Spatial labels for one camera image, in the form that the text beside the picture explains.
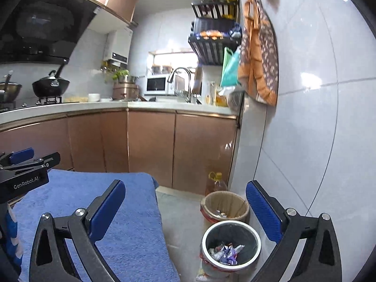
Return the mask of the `small purple wrapper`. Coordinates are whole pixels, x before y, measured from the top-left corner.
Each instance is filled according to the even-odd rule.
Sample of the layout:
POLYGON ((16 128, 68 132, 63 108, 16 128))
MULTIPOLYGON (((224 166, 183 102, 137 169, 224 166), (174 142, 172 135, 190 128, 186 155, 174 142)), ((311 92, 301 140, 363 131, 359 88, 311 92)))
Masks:
POLYGON ((222 246, 218 252, 219 262, 228 266, 236 266, 238 264, 237 257, 238 254, 244 249, 244 245, 240 244, 234 247, 232 244, 229 246, 222 246))

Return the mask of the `red snack wrapper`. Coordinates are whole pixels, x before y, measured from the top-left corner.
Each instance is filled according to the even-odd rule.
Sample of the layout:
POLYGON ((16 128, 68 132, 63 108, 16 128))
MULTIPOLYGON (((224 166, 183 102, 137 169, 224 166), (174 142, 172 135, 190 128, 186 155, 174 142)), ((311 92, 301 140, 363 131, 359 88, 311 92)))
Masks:
POLYGON ((223 264, 228 264, 229 263, 228 260, 231 255, 232 249, 233 249, 232 244, 225 245, 222 243, 215 248, 210 248, 209 252, 210 252, 211 257, 214 260, 223 264))

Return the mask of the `white kitchen countertop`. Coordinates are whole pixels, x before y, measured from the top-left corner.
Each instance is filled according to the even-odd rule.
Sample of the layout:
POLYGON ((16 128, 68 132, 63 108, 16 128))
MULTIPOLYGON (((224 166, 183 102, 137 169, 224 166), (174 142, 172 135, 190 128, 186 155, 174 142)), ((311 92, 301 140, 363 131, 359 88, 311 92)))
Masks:
POLYGON ((58 115, 74 112, 94 112, 101 110, 153 110, 153 111, 178 111, 179 113, 214 114, 225 117, 235 117, 237 112, 228 107, 217 107, 206 104, 192 104, 186 102, 150 102, 150 101, 110 101, 110 102, 71 102, 63 104, 50 104, 19 108, 1 113, 1 124, 14 121, 28 120, 37 117, 58 115))

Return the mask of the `white round trash bin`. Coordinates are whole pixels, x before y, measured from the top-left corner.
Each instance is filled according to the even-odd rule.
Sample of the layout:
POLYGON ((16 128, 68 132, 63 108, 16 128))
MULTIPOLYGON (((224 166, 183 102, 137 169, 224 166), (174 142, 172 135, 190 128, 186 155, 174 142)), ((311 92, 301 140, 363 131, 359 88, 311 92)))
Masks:
POLYGON ((200 258, 217 272, 249 270, 261 253, 261 238, 248 224, 237 220, 217 222, 207 228, 200 243, 200 258))

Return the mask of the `chrome kitchen faucet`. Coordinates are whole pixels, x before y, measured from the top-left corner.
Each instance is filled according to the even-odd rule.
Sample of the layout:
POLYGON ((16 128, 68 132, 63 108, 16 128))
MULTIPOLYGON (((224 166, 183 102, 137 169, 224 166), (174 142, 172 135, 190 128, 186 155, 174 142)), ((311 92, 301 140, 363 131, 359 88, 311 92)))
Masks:
POLYGON ((186 102, 191 102, 191 71, 186 67, 177 67, 170 74, 167 79, 167 92, 168 95, 180 96, 185 99, 186 102), (184 71, 187 73, 187 80, 177 74, 178 71, 184 71))

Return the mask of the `blue towel mat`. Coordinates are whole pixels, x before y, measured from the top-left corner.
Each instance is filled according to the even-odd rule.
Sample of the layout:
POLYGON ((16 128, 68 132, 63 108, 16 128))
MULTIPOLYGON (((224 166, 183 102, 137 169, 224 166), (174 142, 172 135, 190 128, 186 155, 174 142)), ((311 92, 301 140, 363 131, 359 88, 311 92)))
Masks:
POLYGON ((147 173, 94 173, 53 169, 49 182, 36 188, 14 206, 23 246, 22 281, 29 279, 32 244, 42 214, 70 216, 88 208, 115 180, 125 186, 118 206, 104 206, 89 226, 89 237, 121 281, 179 281, 169 257, 158 208, 158 182, 147 173))

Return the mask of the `brown bucket with liner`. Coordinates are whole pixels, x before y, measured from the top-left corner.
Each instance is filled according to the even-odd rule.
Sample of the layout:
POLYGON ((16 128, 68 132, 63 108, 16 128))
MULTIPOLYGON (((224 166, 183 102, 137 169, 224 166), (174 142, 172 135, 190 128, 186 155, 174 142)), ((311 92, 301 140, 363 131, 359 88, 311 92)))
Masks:
POLYGON ((229 191, 212 192, 201 200, 200 212, 210 223, 224 220, 246 222, 249 218, 249 203, 229 191))

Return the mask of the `black frying pan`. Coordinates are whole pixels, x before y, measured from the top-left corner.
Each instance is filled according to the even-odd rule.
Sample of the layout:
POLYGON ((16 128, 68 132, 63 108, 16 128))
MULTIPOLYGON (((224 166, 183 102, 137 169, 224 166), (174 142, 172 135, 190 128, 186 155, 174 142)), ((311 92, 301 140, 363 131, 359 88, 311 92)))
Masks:
POLYGON ((52 70, 48 76, 32 83, 32 89, 37 98, 61 97, 70 85, 70 81, 61 77, 61 73, 67 65, 64 61, 58 70, 52 70))

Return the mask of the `yellow cooking oil bottle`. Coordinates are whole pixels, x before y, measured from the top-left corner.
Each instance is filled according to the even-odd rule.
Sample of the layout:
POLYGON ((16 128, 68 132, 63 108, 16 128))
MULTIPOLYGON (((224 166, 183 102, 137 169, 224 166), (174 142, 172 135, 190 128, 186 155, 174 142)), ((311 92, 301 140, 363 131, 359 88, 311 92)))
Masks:
POLYGON ((227 191, 227 185, 222 179, 221 172, 210 172, 208 174, 207 185, 205 188, 205 195, 217 191, 227 191))

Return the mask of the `copper rice cooker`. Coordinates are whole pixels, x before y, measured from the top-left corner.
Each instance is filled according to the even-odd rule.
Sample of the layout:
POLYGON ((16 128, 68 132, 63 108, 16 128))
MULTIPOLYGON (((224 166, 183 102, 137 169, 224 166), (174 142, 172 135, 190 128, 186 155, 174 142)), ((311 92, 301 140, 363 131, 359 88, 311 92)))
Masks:
POLYGON ((140 93, 135 83, 116 83, 113 87, 113 100, 136 101, 140 93))

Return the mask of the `green potted plant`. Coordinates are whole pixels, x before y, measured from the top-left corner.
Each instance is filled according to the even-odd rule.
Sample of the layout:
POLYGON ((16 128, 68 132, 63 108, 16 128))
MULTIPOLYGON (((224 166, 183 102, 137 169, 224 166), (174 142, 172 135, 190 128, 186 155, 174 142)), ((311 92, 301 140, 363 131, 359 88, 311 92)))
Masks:
POLYGON ((112 79, 115 83, 124 83, 127 81, 129 71, 127 69, 120 69, 113 73, 112 79))

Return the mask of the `white water heater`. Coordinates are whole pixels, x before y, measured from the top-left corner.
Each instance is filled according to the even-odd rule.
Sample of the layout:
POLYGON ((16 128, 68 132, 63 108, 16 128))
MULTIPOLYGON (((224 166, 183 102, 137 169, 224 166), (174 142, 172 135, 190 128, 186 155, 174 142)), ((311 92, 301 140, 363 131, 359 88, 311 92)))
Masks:
POLYGON ((113 60, 127 64, 133 31, 127 27, 112 31, 107 35, 103 60, 113 60))

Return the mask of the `black range hood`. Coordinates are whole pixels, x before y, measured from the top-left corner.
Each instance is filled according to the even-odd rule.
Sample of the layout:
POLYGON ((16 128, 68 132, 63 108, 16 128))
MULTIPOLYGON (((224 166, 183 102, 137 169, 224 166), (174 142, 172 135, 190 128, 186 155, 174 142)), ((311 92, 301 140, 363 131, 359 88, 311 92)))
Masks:
POLYGON ((67 63, 96 9, 90 0, 21 0, 1 28, 1 63, 67 63))

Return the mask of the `white microwave oven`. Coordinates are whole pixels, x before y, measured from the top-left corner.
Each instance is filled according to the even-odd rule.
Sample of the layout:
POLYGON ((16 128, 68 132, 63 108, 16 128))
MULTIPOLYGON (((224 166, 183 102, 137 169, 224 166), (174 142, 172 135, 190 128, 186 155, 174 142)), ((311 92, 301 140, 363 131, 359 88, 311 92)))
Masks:
POLYGON ((174 95, 173 84, 168 82, 169 74, 147 76, 145 81, 145 95, 174 95))

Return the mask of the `orange brown hanging apron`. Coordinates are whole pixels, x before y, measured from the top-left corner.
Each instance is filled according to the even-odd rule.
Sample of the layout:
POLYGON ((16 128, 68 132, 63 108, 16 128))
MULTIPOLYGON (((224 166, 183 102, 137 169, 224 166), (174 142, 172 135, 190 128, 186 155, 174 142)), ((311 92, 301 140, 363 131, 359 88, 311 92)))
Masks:
POLYGON ((258 0, 246 0, 243 19, 238 82, 255 101, 276 106, 279 66, 273 25, 258 0))

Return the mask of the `teal hanging bag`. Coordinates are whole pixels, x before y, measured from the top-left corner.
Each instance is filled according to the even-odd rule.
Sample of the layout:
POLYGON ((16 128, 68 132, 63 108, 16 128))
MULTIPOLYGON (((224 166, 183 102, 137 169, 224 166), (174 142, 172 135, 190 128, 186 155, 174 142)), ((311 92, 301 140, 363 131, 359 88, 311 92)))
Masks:
POLYGON ((238 84, 240 52, 241 46, 238 46, 234 52, 228 47, 225 48, 220 87, 234 87, 238 84))

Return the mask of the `black wall dish rack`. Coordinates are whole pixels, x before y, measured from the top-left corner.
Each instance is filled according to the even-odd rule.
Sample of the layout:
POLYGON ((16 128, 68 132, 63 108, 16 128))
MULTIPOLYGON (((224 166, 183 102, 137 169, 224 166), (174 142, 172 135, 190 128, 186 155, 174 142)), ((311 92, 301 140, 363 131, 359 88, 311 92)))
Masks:
POLYGON ((188 43, 199 63, 221 66, 225 49, 235 51, 242 42, 239 1, 196 0, 191 3, 195 15, 188 43))

